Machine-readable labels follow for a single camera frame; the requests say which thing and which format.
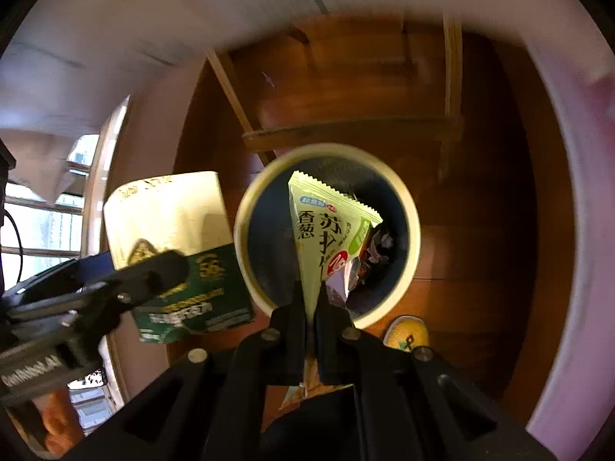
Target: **black cable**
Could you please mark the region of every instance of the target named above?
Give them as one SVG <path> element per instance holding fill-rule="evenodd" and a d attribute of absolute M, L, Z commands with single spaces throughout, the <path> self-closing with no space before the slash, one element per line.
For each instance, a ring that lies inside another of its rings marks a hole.
<path fill-rule="evenodd" d="M 15 229 L 15 235 L 17 236 L 17 244 L 19 244 L 19 275 L 17 276 L 17 282 L 15 283 L 15 284 L 17 284 L 19 281 L 22 280 L 22 270 L 23 270 L 22 238 L 19 237 L 19 231 L 17 230 L 17 224 L 15 223 L 15 220 L 10 215 L 10 213 L 8 211 L 4 210 L 4 215 L 10 220 L 10 223 L 13 224 L 13 229 Z"/>

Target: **trash can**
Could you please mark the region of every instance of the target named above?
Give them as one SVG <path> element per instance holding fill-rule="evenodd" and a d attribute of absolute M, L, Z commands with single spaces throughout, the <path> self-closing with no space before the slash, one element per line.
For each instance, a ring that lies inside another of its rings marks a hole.
<path fill-rule="evenodd" d="M 239 205 L 234 240 L 239 266 L 254 303 L 267 315 L 291 301 L 299 268 L 290 217 L 288 180 L 299 170 L 376 209 L 391 231 L 391 263 L 351 292 L 346 308 L 366 328 L 404 296 L 419 258 L 421 230 L 416 206 L 401 178 L 356 147 L 314 144 L 270 163 Z"/>

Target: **round bin rim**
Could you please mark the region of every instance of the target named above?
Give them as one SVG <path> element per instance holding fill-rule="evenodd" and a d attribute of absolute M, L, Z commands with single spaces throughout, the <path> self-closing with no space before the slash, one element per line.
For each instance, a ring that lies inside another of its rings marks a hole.
<path fill-rule="evenodd" d="M 233 239 L 235 242 L 235 252 L 239 268 L 244 277 L 245 284 L 250 291 L 250 295 L 256 306 L 267 316 L 271 316 L 276 304 L 260 288 L 256 276 L 251 266 L 245 259 L 248 256 L 248 231 L 250 217 L 256 205 L 258 197 L 263 190 L 289 166 L 302 160 L 317 156 L 337 156 L 359 162 L 360 164 L 372 167 L 382 178 L 384 178 L 396 193 L 398 199 L 404 204 L 406 223 L 408 225 L 408 256 L 404 269 L 389 295 L 380 302 L 374 309 L 363 314 L 354 320 L 354 325 L 359 329 L 365 329 L 373 325 L 387 313 L 389 313 L 402 299 L 408 286 L 414 277 L 414 272 L 419 261 L 421 251 L 421 225 L 414 200 L 406 188 L 404 182 L 391 167 L 380 161 L 374 155 L 358 149 L 357 147 L 343 144 L 312 144 L 291 150 L 282 157 L 268 164 L 256 179 L 250 184 L 244 197 L 239 204 L 239 209 L 235 219 Z"/>

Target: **green snack packet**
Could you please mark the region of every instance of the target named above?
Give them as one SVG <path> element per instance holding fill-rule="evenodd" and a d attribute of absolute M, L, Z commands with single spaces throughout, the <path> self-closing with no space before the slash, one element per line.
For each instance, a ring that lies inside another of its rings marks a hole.
<path fill-rule="evenodd" d="M 215 172 L 131 182 L 111 194 L 104 211 L 117 269 L 168 249 L 188 260 L 185 282 L 133 309 L 141 341 L 171 343 L 253 319 Z"/>
<path fill-rule="evenodd" d="M 321 282 L 361 253 L 368 232 L 382 218 L 371 207 L 300 171 L 290 177 L 288 192 L 303 300 L 312 323 Z"/>

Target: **green label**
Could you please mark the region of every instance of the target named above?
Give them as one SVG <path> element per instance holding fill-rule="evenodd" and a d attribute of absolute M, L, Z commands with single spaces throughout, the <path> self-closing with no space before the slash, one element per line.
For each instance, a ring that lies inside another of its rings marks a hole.
<path fill-rule="evenodd" d="M 188 256 L 186 281 L 135 308 L 141 341 L 171 343 L 254 317 L 233 244 Z"/>
<path fill-rule="evenodd" d="M 361 246 L 363 246 L 363 242 L 365 241 L 365 236 L 369 232 L 370 227 L 371 222 L 369 220 L 366 220 L 365 218 L 361 218 L 361 225 L 359 225 L 357 233 L 354 235 L 352 241 L 350 241 L 350 244 L 348 245 L 349 255 L 353 255 L 358 252 L 359 249 L 361 249 Z"/>

